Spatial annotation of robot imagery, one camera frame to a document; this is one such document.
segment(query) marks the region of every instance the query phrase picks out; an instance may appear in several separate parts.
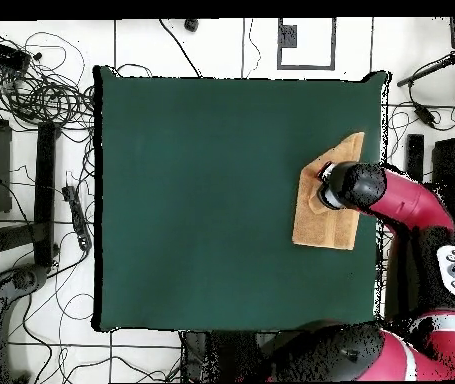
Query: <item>white label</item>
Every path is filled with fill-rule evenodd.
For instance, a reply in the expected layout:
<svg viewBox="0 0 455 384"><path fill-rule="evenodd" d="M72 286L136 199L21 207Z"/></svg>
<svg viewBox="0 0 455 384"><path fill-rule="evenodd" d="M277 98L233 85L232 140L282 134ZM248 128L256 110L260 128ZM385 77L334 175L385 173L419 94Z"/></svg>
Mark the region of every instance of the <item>white label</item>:
<svg viewBox="0 0 455 384"><path fill-rule="evenodd" d="M444 287L455 295L455 278L448 272L448 268L455 264L455 246L442 246L437 250L437 259Z"/></svg>

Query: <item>metal stand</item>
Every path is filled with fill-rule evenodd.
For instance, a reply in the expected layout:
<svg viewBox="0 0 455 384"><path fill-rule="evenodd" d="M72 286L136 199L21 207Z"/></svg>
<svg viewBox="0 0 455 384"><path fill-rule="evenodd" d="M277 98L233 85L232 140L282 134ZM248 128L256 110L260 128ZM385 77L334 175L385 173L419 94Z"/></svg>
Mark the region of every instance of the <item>metal stand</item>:
<svg viewBox="0 0 455 384"><path fill-rule="evenodd" d="M424 71L419 71L412 75L411 77L405 78L398 82L398 87L403 87L406 84L413 84L420 78L423 78L427 75L432 74L433 72L438 71L439 69L445 68L446 66L454 65L455 64L455 52L452 52L448 57L445 59L440 59L437 64L432 65L425 69Z"/></svg>

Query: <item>black border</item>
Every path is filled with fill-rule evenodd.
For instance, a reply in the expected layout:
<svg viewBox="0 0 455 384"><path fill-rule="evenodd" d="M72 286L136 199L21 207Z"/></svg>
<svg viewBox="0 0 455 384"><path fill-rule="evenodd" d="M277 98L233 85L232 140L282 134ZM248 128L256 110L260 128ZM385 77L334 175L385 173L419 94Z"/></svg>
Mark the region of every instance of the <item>black border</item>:
<svg viewBox="0 0 455 384"><path fill-rule="evenodd" d="M103 78L101 67L92 68L94 77L94 135L92 143L95 154L95 212L94 212L94 307L90 321L95 331L101 329L103 302Z"/></svg>
<svg viewBox="0 0 455 384"><path fill-rule="evenodd" d="M277 34L280 34L280 29L284 26L284 18L278 18ZM330 39L330 65L282 65L282 44L277 44L277 70L279 71L335 71L335 46L337 37L337 18L332 18L332 36Z"/></svg>

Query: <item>green felt surface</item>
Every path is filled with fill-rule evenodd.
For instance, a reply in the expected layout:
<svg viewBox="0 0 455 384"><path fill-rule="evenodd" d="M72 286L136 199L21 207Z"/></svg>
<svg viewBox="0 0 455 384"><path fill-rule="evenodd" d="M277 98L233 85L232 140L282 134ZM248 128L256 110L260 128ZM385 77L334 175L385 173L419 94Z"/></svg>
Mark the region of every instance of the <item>green felt surface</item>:
<svg viewBox="0 0 455 384"><path fill-rule="evenodd" d="M101 74L102 330L372 319L376 221L361 217L353 251L291 235L305 165L358 131L362 160L379 160L385 73L359 83Z"/></svg>

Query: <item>floor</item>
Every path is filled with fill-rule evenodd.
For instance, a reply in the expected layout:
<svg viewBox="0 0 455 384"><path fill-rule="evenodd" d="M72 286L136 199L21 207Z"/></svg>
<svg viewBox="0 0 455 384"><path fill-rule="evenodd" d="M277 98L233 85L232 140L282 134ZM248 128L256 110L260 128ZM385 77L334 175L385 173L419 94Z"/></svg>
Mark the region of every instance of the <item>floor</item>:
<svg viewBox="0 0 455 384"><path fill-rule="evenodd" d="M438 127L447 131L436 131L416 121L411 108L401 105L409 100L408 90L396 86L401 78L450 52L448 18L337 18L335 70L304 69L307 66L328 66L332 36L330 19L283 19L284 25L296 25L298 40L314 39L310 43L299 41L296 49L282 49L283 65L301 65L293 70L279 70L276 66L277 18L201 20L196 33L186 31L183 20L164 22L204 76L359 81L370 71L390 71L389 114L399 107L389 121L389 151L399 141L391 158L398 168L403 166L402 147L406 134L424 134L425 173L431 169L431 151L435 142L455 137L455 66L438 71L413 87L414 99L432 105L432 110L438 112L434 113L435 116L440 119ZM116 68L123 64L138 64L150 69L155 76L195 76L175 41L155 19L0 21L0 36L26 45L33 54L41 52L40 63L49 68L63 62L58 66L58 73L78 83L82 91L92 84L91 69L96 64ZM123 76L147 75L145 69L134 66L123 67L120 73ZM14 130L21 129L8 113L0 112L0 116L10 118ZM75 140L79 140L80 135L82 138L87 136L83 130L72 132ZM29 184L29 178L34 176L35 142L36 135L32 132L14 133L13 182ZM84 144L65 137L60 139L56 161L57 188L78 178L86 148ZM82 190L80 198L83 207L88 207L87 216L92 220L94 182L92 179L87 181L88 190ZM33 187L12 184L11 189L27 218L33 219ZM0 226L12 225L15 220L23 220L23 216L14 202L11 212L0 214ZM58 262L63 268L75 263L81 251L76 237L73 234L66 236L72 231L70 210L58 194L55 221L60 222L55 224L55 240L62 245ZM30 251L27 246L1 253L0 271L11 267L22 255L26 256L21 261L29 262ZM27 326L34 335L52 346L51 359L38 382L61 384L64 378L59 363L62 362L65 375L72 383L129 383L141 379L145 382L169 373L180 355L177 333L148 330L96 333L91 329L93 269L91 254L77 267L60 274L58 281L56 278L49 280L33 296ZM58 290L58 297L54 295L55 290ZM26 308L27 298L15 306L10 322L9 354L12 368L30 371L34 382L48 361L49 350L20 326Z"/></svg>

